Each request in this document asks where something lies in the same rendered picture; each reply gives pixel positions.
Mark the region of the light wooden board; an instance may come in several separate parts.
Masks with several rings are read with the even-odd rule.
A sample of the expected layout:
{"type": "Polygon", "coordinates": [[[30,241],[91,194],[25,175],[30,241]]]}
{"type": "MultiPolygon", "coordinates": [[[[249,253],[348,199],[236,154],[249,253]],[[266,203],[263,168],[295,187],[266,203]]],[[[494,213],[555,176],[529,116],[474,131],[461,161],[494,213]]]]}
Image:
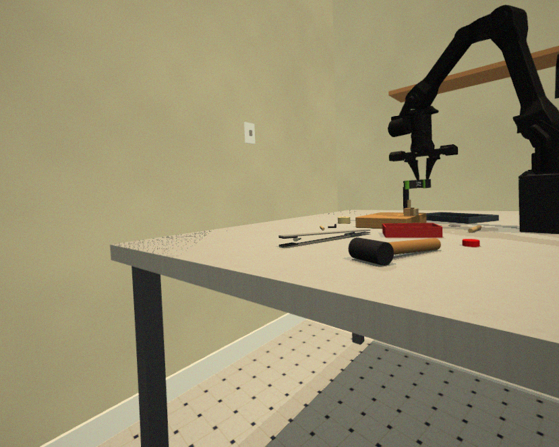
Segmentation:
{"type": "Polygon", "coordinates": [[[404,212],[379,212],[355,217],[355,227],[382,229],[382,223],[426,223],[426,213],[404,216],[404,212]]]}

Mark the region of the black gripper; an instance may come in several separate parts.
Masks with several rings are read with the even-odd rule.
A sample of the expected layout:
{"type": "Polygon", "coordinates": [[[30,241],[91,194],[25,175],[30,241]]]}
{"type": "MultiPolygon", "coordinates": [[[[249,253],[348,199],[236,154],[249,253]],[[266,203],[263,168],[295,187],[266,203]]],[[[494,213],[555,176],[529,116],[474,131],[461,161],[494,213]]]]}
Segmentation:
{"type": "Polygon", "coordinates": [[[439,149],[432,149],[432,130],[431,129],[422,129],[417,131],[411,132],[411,145],[412,149],[411,152],[391,152],[389,154],[389,161],[400,161],[404,160],[404,162],[408,162],[409,166],[411,167],[416,180],[419,180],[419,169],[418,169],[418,160],[416,157],[419,156],[429,156],[431,158],[426,158],[426,179],[430,178],[430,174],[432,172],[432,168],[435,162],[440,159],[441,154],[445,154],[446,156],[456,155],[458,154],[458,147],[454,144],[440,146],[439,149]],[[424,152],[429,151],[429,152],[424,152]],[[431,152],[432,151],[432,152],[431,152]],[[421,153],[417,153],[421,152],[421,153]],[[415,153],[415,154],[412,154],[415,153]],[[428,153],[428,154],[426,154],[428,153]],[[437,156],[437,157],[435,157],[437,156]],[[403,158],[403,159],[402,159],[403,158]]]}

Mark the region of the black-headed mallet with wooden handle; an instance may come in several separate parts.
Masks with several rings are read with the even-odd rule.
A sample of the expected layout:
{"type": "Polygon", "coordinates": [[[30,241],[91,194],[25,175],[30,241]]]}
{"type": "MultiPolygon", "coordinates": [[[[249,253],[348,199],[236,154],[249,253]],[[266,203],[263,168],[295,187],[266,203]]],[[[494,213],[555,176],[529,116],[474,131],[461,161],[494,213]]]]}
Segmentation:
{"type": "Polygon", "coordinates": [[[358,260],[387,266],[394,255],[437,250],[440,247],[441,242],[437,238],[383,242],[356,237],[349,243],[349,254],[358,260]]]}

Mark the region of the red shallow tray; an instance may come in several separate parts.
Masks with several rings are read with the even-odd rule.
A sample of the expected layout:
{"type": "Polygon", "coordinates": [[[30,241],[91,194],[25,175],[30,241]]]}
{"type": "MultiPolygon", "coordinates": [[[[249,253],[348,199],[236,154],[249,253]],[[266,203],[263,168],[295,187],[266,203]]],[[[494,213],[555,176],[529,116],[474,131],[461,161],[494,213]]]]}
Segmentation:
{"type": "Polygon", "coordinates": [[[435,223],[382,223],[385,238],[442,238],[442,227],[435,223]]]}

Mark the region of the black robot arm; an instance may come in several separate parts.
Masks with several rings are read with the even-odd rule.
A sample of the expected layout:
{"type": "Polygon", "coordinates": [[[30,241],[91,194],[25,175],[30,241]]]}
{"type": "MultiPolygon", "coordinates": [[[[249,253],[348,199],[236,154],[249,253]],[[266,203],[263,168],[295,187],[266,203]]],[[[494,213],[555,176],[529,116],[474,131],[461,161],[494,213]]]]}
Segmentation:
{"type": "Polygon", "coordinates": [[[391,117],[389,134],[397,137],[432,129],[432,114],[439,110],[429,105],[441,83],[473,43],[491,39],[502,51],[521,105],[520,115],[513,117],[517,133],[535,148],[531,170],[535,174],[559,173],[559,110],[543,90],[527,44],[527,33],[526,11],[511,5],[502,5],[458,29],[428,75],[406,95],[400,116],[391,117]]]}

